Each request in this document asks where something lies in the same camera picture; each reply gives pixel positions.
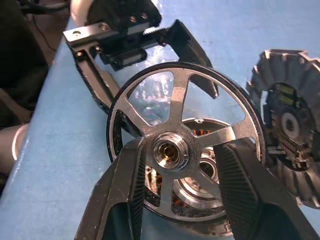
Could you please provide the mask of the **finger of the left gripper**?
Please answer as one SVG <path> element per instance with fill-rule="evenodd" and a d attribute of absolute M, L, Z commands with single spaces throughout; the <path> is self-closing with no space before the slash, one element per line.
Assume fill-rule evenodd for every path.
<path fill-rule="evenodd" d="M 96 57 L 100 53 L 101 49 L 98 46 L 73 49 L 75 65 L 80 76 L 99 108 L 108 113 L 120 87 L 113 76 L 97 64 Z"/>
<path fill-rule="evenodd" d="M 145 20 L 143 23 L 147 25 L 143 38 L 149 42 L 144 49 L 169 45 L 178 56 L 179 62 L 213 67 L 202 46 L 182 21 L 177 19 L 170 27 L 158 29 L 155 28 L 152 20 Z"/>

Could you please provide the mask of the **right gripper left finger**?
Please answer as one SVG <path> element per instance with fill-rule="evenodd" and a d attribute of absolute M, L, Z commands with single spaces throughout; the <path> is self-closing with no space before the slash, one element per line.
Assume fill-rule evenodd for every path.
<path fill-rule="evenodd" d="M 146 141 L 128 142 L 95 184 L 74 240 L 140 240 Z"/>

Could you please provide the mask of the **silver motor end cover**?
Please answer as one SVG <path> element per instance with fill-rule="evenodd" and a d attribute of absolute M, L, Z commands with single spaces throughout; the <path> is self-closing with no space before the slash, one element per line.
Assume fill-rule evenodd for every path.
<path fill-rule="evenodd" d="M 246 90 L 263 117 L 266 167 L 299 204 L 320 209 L 320 58 L 265 50 Z"/>

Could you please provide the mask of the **silver spoked rotor bell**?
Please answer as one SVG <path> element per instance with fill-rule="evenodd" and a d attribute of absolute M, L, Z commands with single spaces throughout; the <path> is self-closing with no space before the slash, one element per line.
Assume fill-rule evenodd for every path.
<path fill-rule="evenodd" d="M 163 72 L 173 75 L 169 117 L 166 121 L 152 126 L 138 113 L 129 98 L 146 78 Z M 194 77 L 200 77 L 226 91 L 241 107 L 244 119 L 204 135 L 195 134 L 182 120 L 188 84 Z M 132 127 L 132 132 L 137 137 L 145 139 L 145 163 L 162 178 L 159 206 L 148 200 L 144 201 L 144 205 L 170 221 L 206 222 L 226 214 L 219 184 L 207 176 L 200 167 L 205 149 L 249 138 L 255 141 L 257 159 L 261 163 L 266 160 L 262 120 L 248 94 L 231 79 L 209 67 L 185 62 L 161 63 L 137 73 L 128 80 L 116 95 L 107 119 L 106 139 L 111 160 L 115 160 L 123 149 L 122 132 L 117 128 L 120 116 L 126 118 L 127 124 Z M 193 203 L 201 199 L 200 195 L 192 194 L 192 202 L 188 202 L 183 209 L 173 206 L 173 195 L 182 198 L 186 194 L 183 185 L 186 179 L 196 181 L 209 195 L 205 206 L 196 207 L 193 216 L 189 213 L 194 209 Z"/>

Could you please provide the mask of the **silver robot body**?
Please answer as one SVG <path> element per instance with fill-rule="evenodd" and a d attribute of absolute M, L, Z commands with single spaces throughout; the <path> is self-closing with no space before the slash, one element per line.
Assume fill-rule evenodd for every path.
<path fill-rule="evenodd" d="M 0 130 L 0 174 L 8 176 L 18 160 L 29 124 Z"/>

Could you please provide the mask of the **black robot torso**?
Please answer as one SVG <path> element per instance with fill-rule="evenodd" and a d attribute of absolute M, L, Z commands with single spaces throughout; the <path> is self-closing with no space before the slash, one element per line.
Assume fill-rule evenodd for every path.
<path fill-rule="evenodd" d="M 0 91 L 33 112 L 49 71 L 15 0 L 0 0 Z"/>

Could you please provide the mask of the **silver motor stator housing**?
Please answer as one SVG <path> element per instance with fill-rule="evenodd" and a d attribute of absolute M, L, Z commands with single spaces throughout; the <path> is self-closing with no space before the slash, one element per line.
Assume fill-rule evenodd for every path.
<path fill-rule="evenodd" d="M 221 120 L 212 118 L 187 118 L 183 123 L 193 130 L 196 135 L 204 135 L 228 124 Z M 219 183 L 218 169 L 216 166 L 215 153 L 212 147 L 202 150 L 200 169 L 216 183 Z M 162 176 L 152 167 L 145 167 L 145 206 L 160 204 L 162 186 Z M 178 179 L 173 182 L 172 192 L 172 212 L 181 217 L 191 219 L 200 217 L 213 217 L 215 214 L 223 212 L 219 201 L 206 192 L 200 184 L 191 177 Z M 215 217 L 209 221 L 196 222 L 187 225 L 179 221 L 177 226 L 189 232 L 208 237 L 232 236 L 232 230 L 226 216 Z"/>

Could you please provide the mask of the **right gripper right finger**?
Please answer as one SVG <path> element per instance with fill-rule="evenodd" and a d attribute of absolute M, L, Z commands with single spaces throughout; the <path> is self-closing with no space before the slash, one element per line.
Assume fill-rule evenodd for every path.
<path fill-rule="evenodd" d="M 235 240 L 320 240 L 250 140 L 214 146 L 219 189 Z"/>

